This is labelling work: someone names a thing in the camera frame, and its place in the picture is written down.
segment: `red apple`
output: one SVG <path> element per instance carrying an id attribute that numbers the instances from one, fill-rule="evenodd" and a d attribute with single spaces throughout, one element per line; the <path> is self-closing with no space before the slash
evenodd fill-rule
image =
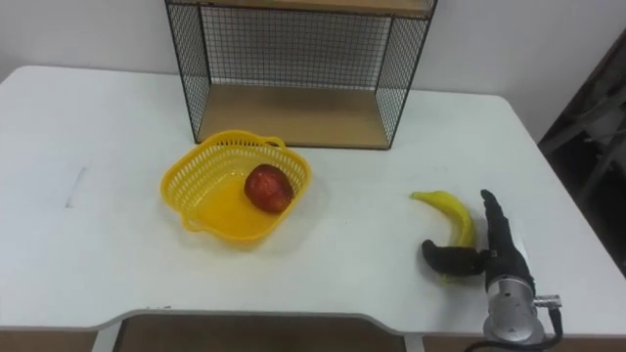
<path id="1" fill-rule="evenodd" d="M 246 178 L 246 196 L 256 207 L 270 213 L 287 209 L 293 199 L 290 180 L 281 169 L 268 164 L 256 166 Z"/>

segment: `yellow banana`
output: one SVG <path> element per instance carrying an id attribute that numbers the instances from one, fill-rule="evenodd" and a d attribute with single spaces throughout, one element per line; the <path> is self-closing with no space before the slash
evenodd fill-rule
<path id="1" fill-rule="evenodd" d="M 459 235 L 450 240 L 450 245 L 475 247 L 476 229 L 470 213 L 460 200 L 444 191 L 413 192 L 411 198 L 439 209 L 459 228 Z"/>

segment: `wooden floor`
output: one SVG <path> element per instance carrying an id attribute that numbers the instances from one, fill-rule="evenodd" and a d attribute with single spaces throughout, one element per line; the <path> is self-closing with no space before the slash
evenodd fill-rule
<path id="1" fill-rule="evenodd" d="M 89 352 L 94 332 L 0 332 L 0 352 Z M 426 352 L 475 338 L 426 337 Z M 403 339 L 359 320 L 144 316 L 127 321 L 118 352 L 403 352 Z M 626 339 L 567 339 L 556 352 L 626 351 Z"/>

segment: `white wall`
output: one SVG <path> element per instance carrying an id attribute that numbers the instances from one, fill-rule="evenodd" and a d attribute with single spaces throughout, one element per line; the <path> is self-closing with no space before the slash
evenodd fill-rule
<path id="1" fill-rule="evenodd" d="M 502 95 L 535 139 L 626 25 L 626 0 L 440 0 L 416 87 Z M 176 72 L 162 0 L 0 0 L 0 79 L 45 64 Z"/>

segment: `metal wire grid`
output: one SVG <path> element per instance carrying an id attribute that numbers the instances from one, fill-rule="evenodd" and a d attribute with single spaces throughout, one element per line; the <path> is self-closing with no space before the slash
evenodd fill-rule
<path id="1" fill-rule="evenodd" d="M 434 12 L 434 2 L 435 0 L 423 0 L 426 3 L 427 7 L 430 9 L 431 15 Z"/>
<path id="2" fill-rule="evenodd" d="M 201 8 L 213 83 L 374 90 L 390 18 Z"/>
<path id="3" fill-rule="evenodd" d="M 389 144 L 413 83 L 424 46 L 428 21 L 393 19 L 376 90 L 380 116 Z"/>
<path id="4" fill-rule="evenodd" d="M 194 138 L 198 142 L 198 133 L 210 88 L 210 74 L 203 41 L 200 8 L 167 5 L 167 14 L 189 118 Z"/>

